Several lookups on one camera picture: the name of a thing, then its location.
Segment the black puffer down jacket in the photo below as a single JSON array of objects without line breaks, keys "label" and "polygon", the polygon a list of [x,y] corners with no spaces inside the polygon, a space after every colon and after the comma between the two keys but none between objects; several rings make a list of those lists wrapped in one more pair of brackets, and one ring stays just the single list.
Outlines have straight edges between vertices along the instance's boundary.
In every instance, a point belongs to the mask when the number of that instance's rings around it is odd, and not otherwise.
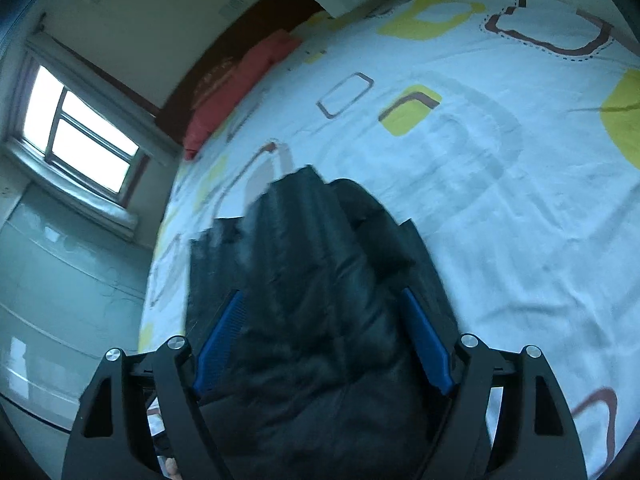
[{"label": "black puffer down jacket", "polygon": [[412,479],[446,410],[401,321],[454,318],[420,235],[309,167],[191,245],[186,336],[203,418],[237,479]]}]

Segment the white wardrobe with glass doors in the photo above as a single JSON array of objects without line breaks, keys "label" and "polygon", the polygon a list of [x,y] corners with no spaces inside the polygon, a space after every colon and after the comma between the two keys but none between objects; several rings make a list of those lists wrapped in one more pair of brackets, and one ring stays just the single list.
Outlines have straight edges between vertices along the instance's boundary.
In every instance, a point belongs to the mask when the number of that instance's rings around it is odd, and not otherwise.
[{"label": "white wardrobe with glass doors", "polygon": [[34,184],[2,226],[1,406],[51,479],[100,359],[137,350],[150,265]]}]

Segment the white patterned bed sheet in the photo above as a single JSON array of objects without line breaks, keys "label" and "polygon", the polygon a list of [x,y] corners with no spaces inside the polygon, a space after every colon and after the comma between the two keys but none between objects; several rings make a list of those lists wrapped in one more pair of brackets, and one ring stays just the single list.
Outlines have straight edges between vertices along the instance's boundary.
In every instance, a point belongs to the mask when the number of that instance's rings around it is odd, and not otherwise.
[{"label": "white patterned bed sheet", "polygon": [[411,219],[462,328],[536,344],[588,474],[639,420],[639,45],[555,0],[394,0],[298,26],[179,166],[139,347],[186,320],[189,248],[311,165]]}]

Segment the wooden framed window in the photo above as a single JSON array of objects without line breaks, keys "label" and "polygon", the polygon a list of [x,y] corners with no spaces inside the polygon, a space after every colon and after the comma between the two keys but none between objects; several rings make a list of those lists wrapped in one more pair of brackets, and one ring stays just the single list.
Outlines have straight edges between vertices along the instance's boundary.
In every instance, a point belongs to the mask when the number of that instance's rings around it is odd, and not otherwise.
[{"label": "wooden framed window", "polygon": [[129,204],[149,157],[30,55],[18,76],[12,120],[14,138],[46,168]]}]

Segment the red pillow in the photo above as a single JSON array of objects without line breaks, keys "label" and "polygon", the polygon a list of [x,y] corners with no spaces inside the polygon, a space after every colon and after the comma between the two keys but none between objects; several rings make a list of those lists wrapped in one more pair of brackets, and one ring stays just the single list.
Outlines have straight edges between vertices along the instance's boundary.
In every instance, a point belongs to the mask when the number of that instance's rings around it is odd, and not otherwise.
[{"label": "red pillow", "polygon": [[183,156],[192,160],[208,138],[231,115],[262,77],[302,44],[302,40],[279,29],[251,47],[242,58],[225,58],[198,83],[192,117],[183,138]]}]

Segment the dark wooden headboard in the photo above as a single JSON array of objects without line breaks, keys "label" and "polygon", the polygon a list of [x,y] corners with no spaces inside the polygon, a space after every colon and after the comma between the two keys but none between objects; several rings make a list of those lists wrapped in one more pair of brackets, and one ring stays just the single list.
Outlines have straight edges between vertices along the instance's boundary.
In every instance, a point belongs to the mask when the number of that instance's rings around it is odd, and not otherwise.
[{"label": "dark wooden headboard", "polygon": [[192,100],[202,77],[225,58],[242,56],[278,29],[288,32],[322,10],[316,0],[258,0],[209,46],[171,92],[155,117],[157,125],[178,144],[192,116]]}]

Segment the white wall socket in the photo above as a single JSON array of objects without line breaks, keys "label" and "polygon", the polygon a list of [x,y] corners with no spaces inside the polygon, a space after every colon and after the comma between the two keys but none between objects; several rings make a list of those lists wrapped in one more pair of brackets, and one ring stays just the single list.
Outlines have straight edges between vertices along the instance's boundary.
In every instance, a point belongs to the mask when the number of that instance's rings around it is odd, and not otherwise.
[{"label": "white wall socket", "polygon": [[228,0],[218,11],[218,14],[228,22],[235,21],[246,9],[244,0]]}]

